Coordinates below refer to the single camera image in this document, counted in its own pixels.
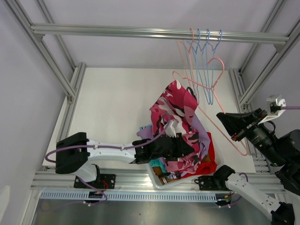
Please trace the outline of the pink wire hanger lilac trousers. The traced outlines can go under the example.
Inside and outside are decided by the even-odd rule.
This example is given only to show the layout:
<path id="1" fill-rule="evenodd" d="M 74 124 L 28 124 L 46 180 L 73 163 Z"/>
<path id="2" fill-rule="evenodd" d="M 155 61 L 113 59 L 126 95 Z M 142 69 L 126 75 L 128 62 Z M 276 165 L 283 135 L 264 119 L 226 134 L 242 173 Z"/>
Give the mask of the pink wire hanger lilac trousers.
<path id="1" fill-rule="evenodd" d="M 180 58 L 183 63 L 185 76 L 181 76 L 182 79 L 188 81 L 189 87 L 194 92 L 197 103 L 199 103 L 199 93 L 195 83 L 194 69 L 192 64 L 191 52 L 193 47 L 193 41 L 195 38 L 194 30 L 190 28 L 190 34 L 192 35 L 191 44 L 187 45 L 186 40 L 177 40 L 176 44 L 180 53 Z"/>

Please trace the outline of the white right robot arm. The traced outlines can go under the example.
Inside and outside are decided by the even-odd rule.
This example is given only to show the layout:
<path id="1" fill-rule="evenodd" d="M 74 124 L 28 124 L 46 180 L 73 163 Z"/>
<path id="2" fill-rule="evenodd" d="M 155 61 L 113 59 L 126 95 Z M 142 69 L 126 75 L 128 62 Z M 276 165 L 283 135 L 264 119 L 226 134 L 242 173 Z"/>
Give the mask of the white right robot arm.
<path id="1" fill-rule="evenodd" d="M 267 161 L 267 167 L 278 168 L 274 175 L 290 195 L 286 203 L 263 193 L 240 173 L 227 165 L 213 174 L 214 186 L 239 194 L 259 209 L 273 225 L 298 225 L 300 223 L 300 131 L 290 131 L 278 138 L 273 119 L 278 113 L 257 109 L 246 113 L 219 112 L 221 121 L 230 138 L 235 142 L 246 139 Z"/>

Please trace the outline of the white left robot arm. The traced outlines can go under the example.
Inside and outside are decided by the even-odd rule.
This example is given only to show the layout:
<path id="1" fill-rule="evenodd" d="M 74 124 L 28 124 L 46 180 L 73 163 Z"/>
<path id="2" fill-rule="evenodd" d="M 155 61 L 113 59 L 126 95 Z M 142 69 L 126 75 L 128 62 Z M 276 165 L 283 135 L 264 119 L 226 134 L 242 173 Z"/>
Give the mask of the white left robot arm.
<path id="1" fill-rule="evenodd" d="M 147 164 L 157 158 L 180 158 L 194 152 L 182 135 L 161 135 L 130 144 L 108 144 L 88 139 L 85 132 L 76 133 L 56 144 L 55 172 L 75 174 L 90 188 L 100 185 L 96 161 L 118 161 L 126 164 Z"/>

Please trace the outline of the blue wire hanger brown trousers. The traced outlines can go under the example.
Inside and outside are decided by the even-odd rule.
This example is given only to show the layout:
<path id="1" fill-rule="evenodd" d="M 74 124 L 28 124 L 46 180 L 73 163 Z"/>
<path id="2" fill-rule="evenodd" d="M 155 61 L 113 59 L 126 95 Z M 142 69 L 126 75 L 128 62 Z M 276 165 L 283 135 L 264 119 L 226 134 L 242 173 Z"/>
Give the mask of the blue wire hanger brown trousers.
<path id="1" fill-rule="evenodd" d="M 209 44 L 210 30 L 207 29 L 206 32 L 207 32 L 207 37 L 205 39 L 205 43 L 203 44 L 201 53 L 202 53 L 203 75 L 204 75 L 205 86 L 206 86 L 206 88 L 204 88 L 205 89 L 204 93 L 206 96 L 207 103 L 210 105 L 211 102 L 211 94 L 209 90 L 210 79 L 209 79 L 208 64 L 207 64 L 208 63 L 207 44 Z"/>

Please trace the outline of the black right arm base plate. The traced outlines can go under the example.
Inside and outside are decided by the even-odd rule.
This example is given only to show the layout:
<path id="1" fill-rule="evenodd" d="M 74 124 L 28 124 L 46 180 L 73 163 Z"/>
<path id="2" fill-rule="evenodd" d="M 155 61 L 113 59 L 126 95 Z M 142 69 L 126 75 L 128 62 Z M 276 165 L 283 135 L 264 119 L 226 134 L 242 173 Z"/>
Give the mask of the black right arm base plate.
<path id="1" fill-rule="evenodd" d="M 200 191 L 229 191 L 226 186 L 217 184 L 212 175 L 200 176 L 194 183 L 199 186 Z"/>

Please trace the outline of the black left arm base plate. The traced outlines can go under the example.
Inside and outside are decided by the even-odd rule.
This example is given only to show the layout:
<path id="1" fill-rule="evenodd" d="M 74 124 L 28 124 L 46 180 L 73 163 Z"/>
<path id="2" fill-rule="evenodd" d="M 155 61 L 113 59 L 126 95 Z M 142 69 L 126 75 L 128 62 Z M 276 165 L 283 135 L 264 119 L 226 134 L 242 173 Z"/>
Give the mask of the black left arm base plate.
<path id="1" fill-rule="evenodd" d="M 88 184 L 97 189 L 114 189 L 115 188 L 115 174 L 100 174 L 100 178 L 95 181 L 88 182 Z M 79 177 L 75 177 L 74 188 L 87 189 L 89 188 L 84 183 L 82 183 Z"/>

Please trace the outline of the red trousers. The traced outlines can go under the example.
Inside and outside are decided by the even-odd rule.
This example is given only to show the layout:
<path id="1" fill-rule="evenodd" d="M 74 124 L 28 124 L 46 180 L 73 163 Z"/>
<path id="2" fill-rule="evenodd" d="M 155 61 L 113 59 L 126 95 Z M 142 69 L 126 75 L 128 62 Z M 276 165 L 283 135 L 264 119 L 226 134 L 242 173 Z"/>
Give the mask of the red trousers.
<path id="1" fill-rule="evenodd" d="M 208 155 L 206 155 L 201 163 L 198 165 L 198 168 L 194 174 L 187 173 L 186 175 L 182 176 L 182 179 L 189 178 L 192 176 L 202 176 L 202 175 L 209 175 L 211 173 L 214 173 L 217 168 L 217 164 L 215 162 L 215 149 L 212 142 L 211 133 L 207 132 L 207 135 L 210 139 L 210 144 L 208 148 Z"/>

